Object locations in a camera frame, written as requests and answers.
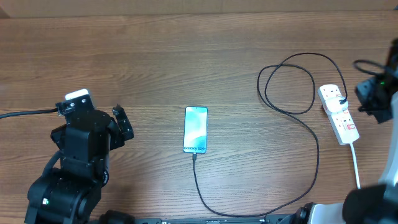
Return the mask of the white charger adapter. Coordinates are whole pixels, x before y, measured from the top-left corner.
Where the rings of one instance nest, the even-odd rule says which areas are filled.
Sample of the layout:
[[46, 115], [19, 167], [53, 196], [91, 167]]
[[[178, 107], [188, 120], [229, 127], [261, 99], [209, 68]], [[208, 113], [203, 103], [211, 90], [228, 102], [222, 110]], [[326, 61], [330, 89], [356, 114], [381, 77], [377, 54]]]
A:
[[327, 114], [339, 113], [348, 108], [348, 101], [342, 96], [327, 98], [324, 103], [324, 108]]

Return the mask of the blue Galaxy smartphone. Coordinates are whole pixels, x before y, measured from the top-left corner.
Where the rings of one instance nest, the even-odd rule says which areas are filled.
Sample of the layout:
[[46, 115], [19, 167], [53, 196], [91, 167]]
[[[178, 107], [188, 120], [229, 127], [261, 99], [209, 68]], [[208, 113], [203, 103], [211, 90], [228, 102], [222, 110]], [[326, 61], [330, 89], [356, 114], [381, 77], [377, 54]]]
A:
[[188, 106], [185, 108], [183, 152], [204, 154], [207, 150], [208, 108]]

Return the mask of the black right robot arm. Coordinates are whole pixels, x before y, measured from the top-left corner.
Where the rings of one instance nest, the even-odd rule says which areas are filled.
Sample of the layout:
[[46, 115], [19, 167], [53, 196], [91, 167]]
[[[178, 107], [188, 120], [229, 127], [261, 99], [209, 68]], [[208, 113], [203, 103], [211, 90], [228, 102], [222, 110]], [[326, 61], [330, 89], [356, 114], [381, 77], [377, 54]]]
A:
[[397, 223], [397, 39], [392, 40], [384, 63], [358, 59], [353, 66], [370, 76], [355, 87], [358, 111], [390, 127], [377, 182], [346, 196], [342, 218], [345, 223]]

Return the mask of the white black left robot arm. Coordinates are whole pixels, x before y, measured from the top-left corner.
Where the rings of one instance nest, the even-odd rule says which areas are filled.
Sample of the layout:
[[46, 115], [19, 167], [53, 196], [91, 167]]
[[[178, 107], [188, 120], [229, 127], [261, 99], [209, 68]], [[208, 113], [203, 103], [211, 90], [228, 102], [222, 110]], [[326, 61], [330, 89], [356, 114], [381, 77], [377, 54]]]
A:
[[109, 181], [109, 153], [134, 137], [120, 105], [112, 114], [57, 104], [66, 123], [50, 135], [58, 151], [30, 186], [25, 223], [89, 223]]

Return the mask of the white power strip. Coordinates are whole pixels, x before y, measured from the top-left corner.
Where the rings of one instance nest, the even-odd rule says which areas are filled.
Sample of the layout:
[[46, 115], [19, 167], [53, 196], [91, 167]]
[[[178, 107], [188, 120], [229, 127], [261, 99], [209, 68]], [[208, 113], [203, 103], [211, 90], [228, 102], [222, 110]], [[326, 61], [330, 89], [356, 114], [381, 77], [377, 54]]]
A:
[[[336, 96], [344, 97], [338, 86], [334, 84], [323, 85], [317, 92], [324, 110], [324, 103], [327, 98], [333, 98]], [[327, 114], [327, 116], [340, 145], [352, 144], [359, 139], [358, 130], [356, 129], [348, 108], [339, 113]]]

